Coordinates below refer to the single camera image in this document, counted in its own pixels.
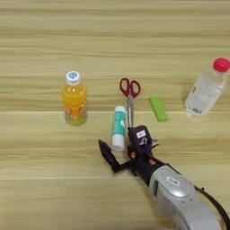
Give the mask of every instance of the scissor blade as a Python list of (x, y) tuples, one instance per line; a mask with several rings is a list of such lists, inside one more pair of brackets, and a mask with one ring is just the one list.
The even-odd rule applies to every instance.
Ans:
[(133, 128), (133, 97), (130, 94), (127, 100), (127, 110), (128, 110), (128, 127)]

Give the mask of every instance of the black cable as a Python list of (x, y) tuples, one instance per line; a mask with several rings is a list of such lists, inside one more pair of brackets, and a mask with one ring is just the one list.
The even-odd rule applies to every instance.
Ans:
[[(166, 164), (169, 167), (171, 167), (173, 170), (175, 170), (179, 175), (181, 175), (180, 172), (178, 172), (176, 169), (174, 169), (170, 164)], [(223, 220), (226, 223), (226, 230), (230, 230), (230, 218), (227, 215), (225, 209), (223, 208), (223, 206), (216, 200), (214, 199), (210, 194), (208, 194), (204, 188), (199, 188), (195, 185), (193, 185), (195, 187), (195, 190), (200, 192), (201, 194), (203, 194), (217, 209), (219, 215), (223, 218)]]

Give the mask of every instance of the red scissor handle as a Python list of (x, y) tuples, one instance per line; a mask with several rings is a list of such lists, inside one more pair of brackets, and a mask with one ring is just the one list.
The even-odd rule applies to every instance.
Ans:
[(122, 78), (119, 82), (120, 90), (128, 97), (131, 93), (133, 98), (140, 94), (140, 84), (137, 81), (129, 81), (127, 78)]
[(137, 81), (131, 81), (130, 90), (133, 98), (136, 98), (140, 94), (140, 84)]

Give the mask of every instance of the water bottle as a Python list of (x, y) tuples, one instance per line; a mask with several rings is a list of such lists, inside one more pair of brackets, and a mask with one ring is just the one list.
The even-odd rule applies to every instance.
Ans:
[(211, 71), (198, 77), (184, 103), (188, 115), (200, 117), (210, 112), (226, 87), (226, 72), (229, 67), (228, 59), (218, 58)]
[(61, 90), (64, 104), (65, 120), (72, 126), (80, 126), (87, 119), (87, 90), (81, 82), (81, 76), (76, 71), (70, 71), (66, 75), (66, 84)]

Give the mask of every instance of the bottle label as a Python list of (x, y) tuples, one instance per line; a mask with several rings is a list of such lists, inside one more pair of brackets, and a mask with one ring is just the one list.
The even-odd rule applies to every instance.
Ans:
[(193, 115), (206, 115), (216, 103), (221, 93), (222, 90), (220, 88), (215, 87), (209, 81), (204, 82), (202, 78), (199, 78), (195, 85), (193, 85), (185, 106)]
[(126, 114), (123, 111), (116, 111), (113, 121), (113, 134), (121, 134), (125, 136), (125, 118)]
[(84, 101), (82, 104), (79, 104), (78, 106), (69, 106), (64, 104), (64, 110), (66, 121), (78, 121), (87, 118), (86, 101)]

